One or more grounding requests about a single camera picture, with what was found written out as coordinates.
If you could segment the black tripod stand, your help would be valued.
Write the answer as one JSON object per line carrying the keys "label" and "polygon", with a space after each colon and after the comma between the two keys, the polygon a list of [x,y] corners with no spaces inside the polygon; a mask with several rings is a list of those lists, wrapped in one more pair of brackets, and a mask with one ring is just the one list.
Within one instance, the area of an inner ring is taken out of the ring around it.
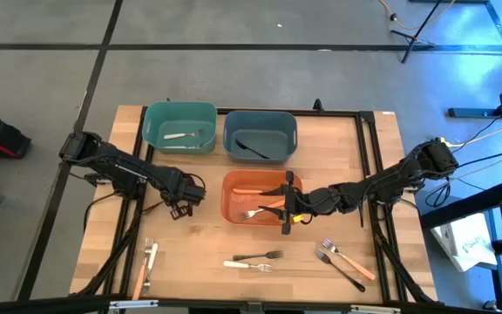
{"label": "black tripod stand", "polygon": [[430,13],[427,15],[427,17],[425,18],[425,20],[423,21],[423,23],[418,26],[418,27],[414,27],[414,28],[406,28],[404,26],[401,26],[398,19],[397,19],[397,14],[396,13],[392,13],[390,15],[390,20],[395,22],[396,24],[398,24],[398,26],[400,28],[402,28],[403,30],[406,30],[406,31],[416,31],[416,33],[412,36],[412,35],[409,35],[409,34],[406,34],[406,33],[403,33],[401,31],[396,31],[396,30],[391,30],[390,33],[393,34],[393,35],[398,35],[402,38],[404,38],[408,45],[407,45],[407,48],[405,49],[405,53],[404,53],[404,56],[402,57],[401,59],[401,63],[402,64],[405,64],[408,57],[410,56],[410,53],[413,51],[413,48],[414,46],[419,42],[419,35],[422,31],[422,29],[432,20],[432,16],[434,15],[434,12],[436,11],[436,9],[438,8],[438,6],[441,4],[442,0],[437,0],[437,2],[435,3],[435,5],[433,6],[432,10],[430,11]]}

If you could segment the orange plastic bin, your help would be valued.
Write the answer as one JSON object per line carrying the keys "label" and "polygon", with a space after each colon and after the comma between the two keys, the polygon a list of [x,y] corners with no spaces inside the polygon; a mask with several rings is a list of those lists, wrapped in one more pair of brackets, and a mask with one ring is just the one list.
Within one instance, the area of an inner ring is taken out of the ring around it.
{"label": "orange plastic bin", "polygon": [[282,221],[275,214],[262,212],[241,221],[241,213],[284,200],[283,195],[238,195],[233,188],[260,189],[269,191],[285,182],[285,171],[235,169],[228,172],[222,181],[220,213],[228,222],[238,225],[280,227]]}

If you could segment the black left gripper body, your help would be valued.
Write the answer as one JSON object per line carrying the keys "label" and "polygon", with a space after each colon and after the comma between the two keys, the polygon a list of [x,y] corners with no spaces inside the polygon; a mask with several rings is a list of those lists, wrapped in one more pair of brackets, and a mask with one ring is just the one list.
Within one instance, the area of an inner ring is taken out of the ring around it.
{"label": "black left gripper body", "polygon": [[192,175],[180,174],[163,192],[164,203],[171,208],[174,220],[193,215],[193,208],[204,199],[206,190],[198,186]]}

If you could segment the blue metal stand base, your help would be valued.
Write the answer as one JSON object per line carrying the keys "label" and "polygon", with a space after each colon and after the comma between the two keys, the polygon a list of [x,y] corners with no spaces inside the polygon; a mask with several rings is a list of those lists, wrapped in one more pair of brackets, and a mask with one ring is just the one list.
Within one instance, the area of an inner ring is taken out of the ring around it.
{"label": "blue metal stand base", "polygon": [[459,119],[496,119],[501,117],[501,111],[498,108],[449,108],[447,112],[451,118]]}

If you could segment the white cardboard box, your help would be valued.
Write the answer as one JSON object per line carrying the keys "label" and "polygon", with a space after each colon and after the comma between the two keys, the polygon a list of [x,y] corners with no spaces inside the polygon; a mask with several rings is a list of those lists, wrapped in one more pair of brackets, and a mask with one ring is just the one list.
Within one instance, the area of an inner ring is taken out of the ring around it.
{"label": "white cardboard box", "polygon": [[431,233],[458,272],[466,272],[480,263],[498,264],[482,213],[432,228]]}

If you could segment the silver metal bracket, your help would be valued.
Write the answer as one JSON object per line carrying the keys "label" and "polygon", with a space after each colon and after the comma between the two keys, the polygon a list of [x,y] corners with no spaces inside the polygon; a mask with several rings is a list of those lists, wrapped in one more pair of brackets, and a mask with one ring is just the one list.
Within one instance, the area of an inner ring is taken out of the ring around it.
{"label": "silver metal bracket", "polygon": [[399,308],[352,304],[349,314],[402,314]]}
{"label": "silver metal bracket", "polygon": [[128,309],[145,309],[158,307],[159,301],[157,299],[150,300],[116,300],[109,303],[109,310],[119,311]]}

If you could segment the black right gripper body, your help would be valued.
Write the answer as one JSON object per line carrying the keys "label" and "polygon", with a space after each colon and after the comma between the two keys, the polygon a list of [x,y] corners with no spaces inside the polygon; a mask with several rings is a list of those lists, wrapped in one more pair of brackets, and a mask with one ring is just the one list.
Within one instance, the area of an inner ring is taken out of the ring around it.
{"label": "black right gripper body", "polygon": [[285,173],[285,182],[281,185],[282,195],[284,196],[284,205],[279,219],[282,221],[282,234],[289,235],[291,226],[295,223],[294,218],[298,215],[307,215],[307,221],[301,220],[300,224],[308,225],[312,222],[316,214],[313,211],[314,205],[309,201],[309,195],[304,194],[294,184],[295,175],[287,170]]}

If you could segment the blue plastic bin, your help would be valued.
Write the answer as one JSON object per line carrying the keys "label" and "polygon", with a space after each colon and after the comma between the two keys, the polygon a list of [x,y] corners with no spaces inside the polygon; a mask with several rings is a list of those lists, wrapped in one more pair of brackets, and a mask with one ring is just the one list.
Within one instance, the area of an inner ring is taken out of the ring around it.
{"label": "blue plastic bin", "polygon": [[[265,160],[239,148],[235,139],[270,159]],[[223,147],[235,162],[283,164],[294,154],[297,146],[297,122],[291,113],[236,110],[225,118]]]}

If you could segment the teal plastic bin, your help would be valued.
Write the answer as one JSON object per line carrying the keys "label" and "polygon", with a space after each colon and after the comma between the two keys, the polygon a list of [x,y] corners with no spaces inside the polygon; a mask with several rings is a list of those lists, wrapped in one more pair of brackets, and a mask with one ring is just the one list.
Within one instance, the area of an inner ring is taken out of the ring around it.
{"label": "teal plastic bin", "polygon": [[[146,109],[142,138],[163,154],[209,154],[216,141],[217,109],[203,101],[160,101]],[[198,137],[164,140],[170,133],[189,133],[203,128]],[[166,146],[193,146],[201,149],[164,149]]]}

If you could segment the black desk beam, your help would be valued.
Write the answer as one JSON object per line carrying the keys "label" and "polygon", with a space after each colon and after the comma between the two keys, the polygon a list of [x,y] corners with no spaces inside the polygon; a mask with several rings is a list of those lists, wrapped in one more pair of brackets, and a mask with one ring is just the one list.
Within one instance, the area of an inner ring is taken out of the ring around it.
{"label": "black desk beam", "polygon": [[496,208],[501,202],[502,183],[421,215],[421,227],[423,229],[432,229],[490,208]]}

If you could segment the black horizontal rail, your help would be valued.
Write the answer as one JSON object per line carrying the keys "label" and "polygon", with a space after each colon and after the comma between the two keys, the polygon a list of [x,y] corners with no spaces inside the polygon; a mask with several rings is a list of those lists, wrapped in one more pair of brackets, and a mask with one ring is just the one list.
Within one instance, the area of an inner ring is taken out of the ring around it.
{"label": "black horizontal rail", "polygon": [[[109,303],[116,300],[127,300],[121,294],[69,296],[0,303],[0,314],[85,314],[94,311],[109,310]],[[192,300],[161,298],[158,307],[207,308],[207,309],[237,309],[245,310],[249,301],[225,300]],[[304,302],[266,302],[263,311],[340,311],[349,313],[352,304],[372,305],[399,308],[402,314],[502,314],[502,311],[475,310],[446,306],[440,303],[408,303],[389,301],[383,304],[360,303],[304,303]]]}

